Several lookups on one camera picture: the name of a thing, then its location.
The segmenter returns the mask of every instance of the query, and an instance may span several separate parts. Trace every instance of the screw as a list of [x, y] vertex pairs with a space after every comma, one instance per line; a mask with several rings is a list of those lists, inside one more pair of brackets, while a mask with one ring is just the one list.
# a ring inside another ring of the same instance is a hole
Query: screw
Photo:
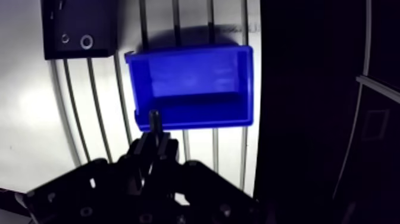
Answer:
[[89, 217], [93, 214], [93, 209], [91, 207], [84, 207], [80, 210], [80, 215], [82, 217]]
[[177, 224], [186, 224], [186, 219], [184, 215], [180, 215], [177, 217]]
[[139, 217], [140, 223], [146, 224], [146, 223], [152, 223], [153, 222], [153, 216], [151, 214], [142, 214]]
[[47, 195], [47, 199], [49, 200], [50, 203], [53, 202], [55, 198], [55, 193], [50, 193], [49, 195]]
[[62, 42], [62, 43], [68, 43], [69, 41], [70, 41], [70, 37], [69, 37], [68, 35], [63, 34], [63, 35], [61, 36], [61, 42]]
[[222, 211], [222, 213], [224, 214], [224, 216], [226, 218], [228, 218], [231, 214], [231, 209], [227, 204], [223, 204], [220, 206], [220, 210]]

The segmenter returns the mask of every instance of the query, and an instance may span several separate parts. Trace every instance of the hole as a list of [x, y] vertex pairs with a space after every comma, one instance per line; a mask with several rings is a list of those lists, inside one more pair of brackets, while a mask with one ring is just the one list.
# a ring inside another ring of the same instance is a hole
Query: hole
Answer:
[[83, 44], [84, 44], [84, 46], [89, 46], [90, 45], [90, 39], [89, 38], [85, 38], [83, 40]]
[[93, 37], [91, 35], [83, 35], [80, 38], [80, 46], [85, 49], [91, 49], [93, 47]]
[[95, 189], [95, 188], [96, 188], [96, 182], [95, 182], [95, 180], [92, 178], [92, 179], [89, 180], [89, 182], [90, 182], [91, 187], [92, 187], [93, 189]]
[[62, 43], [68, 43], [69, 41], [70, 41], [70, 37], [69, 37], [68, 35], [63, 34], [63, 35], [61, 36], [61, 42], [62, 42]]
[[153, 222], [153, 216], [151, 214], [142, 214], [139, 217], [140, 223], [152, 223]]
[[93, 214], [93, 209], [91, 207], [84, 207], [80, 210], [80, 215], [82, 217], [89, 217]]

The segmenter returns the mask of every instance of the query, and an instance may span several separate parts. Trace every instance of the white surface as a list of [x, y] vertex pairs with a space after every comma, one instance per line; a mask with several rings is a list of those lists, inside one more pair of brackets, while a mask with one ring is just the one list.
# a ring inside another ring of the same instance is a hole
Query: white surface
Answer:
[[0, 187], [27, 191], [74, 167], [50, 66], [40, 1], [0, 1]]
[[[120, 63], [123, 77], [127, 112], [132, 137], [140, 137], [134, 119], [135, 104], [129, 71], [123, 54], [136, 50], [140, 44], [140, 21], [138, 1], [127, 1], [123, 14], [123, 31], [120, 44]], [[173, 29], [172, 1], [148, 0], [147, 18], [149, 37]], [[215, 24], [235, 25], [236, 31], [226, 31], [236, 42], [241, 43], [240, 0], [214, 0]], [[258, 124], [260, 120], [261, 96], [261, 49], [259, 0], [249, 0], [250, 35], [249, 44], [254, 49], [254, 125], [249, 127], [248, 158], [245, 191], [252, 194], [258, 146]], [[56, 98], [53, 93], [51, 73], [43, 60], [39, 1], [4, 0], [0, 3], [0, 187], [17, 191], [28, 191], [39, 184], [71, 170], [71, 159]], [[180, 21], [182, 28], [207, 25], [207, 2], [203, 0], [181, 0]], [[188, 37], [183, 34], [184, 45]], [[174, 46], [174, 39], [167, 39], [160, 46]], [[88, 67], [85, 59], [69, 60], [70, 74], [76, 97], [79, 117], [90, 156], [105, 157], [99, 124], [90, 89]], [[62, 61], [57, 61], [62, 95], [74, 142], [82, 161], [82, 145], [70, 104]], [[99, 102], [109, 140], [113, 160], [126, 153], [128, 143], [118, 97], [113, 58], [93, 59]], [[172, 136], [180, 141], [180, 162], [184, 162], [182, 131], [173, 131]], [[239, 185], [241, 128], [220, 129], [220, 173], [228, 181]], [[193, 159], [213, 166], [212, 130], [189, 131], [190, 153]]]

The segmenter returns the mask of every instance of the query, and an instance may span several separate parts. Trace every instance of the metal ring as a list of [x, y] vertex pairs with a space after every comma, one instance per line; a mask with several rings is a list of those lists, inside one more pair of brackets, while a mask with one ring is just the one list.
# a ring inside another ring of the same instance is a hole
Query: metal ring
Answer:
[[63, 35], [61, 36], [61, 42], [62, 42], [62, 43], [68, 43], [69, 41], [70, 41], [70, 37], [69, 37], [68, 35], [63, 34]]
[[93, 47], [93, 37], [91, 35], [83, 35], [82, 38], [80, 38], [80, 46], [85, 49], [91, 49]]

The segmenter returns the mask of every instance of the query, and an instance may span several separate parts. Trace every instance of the blue bin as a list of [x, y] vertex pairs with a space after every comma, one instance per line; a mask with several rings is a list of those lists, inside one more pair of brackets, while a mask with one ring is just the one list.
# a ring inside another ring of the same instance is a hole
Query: blue bin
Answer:
[[206, 46], [126, 54], [135, 118], [149, 131], [149, 111], [165, 130], [249, 126], [253, 57], [249, 46]]

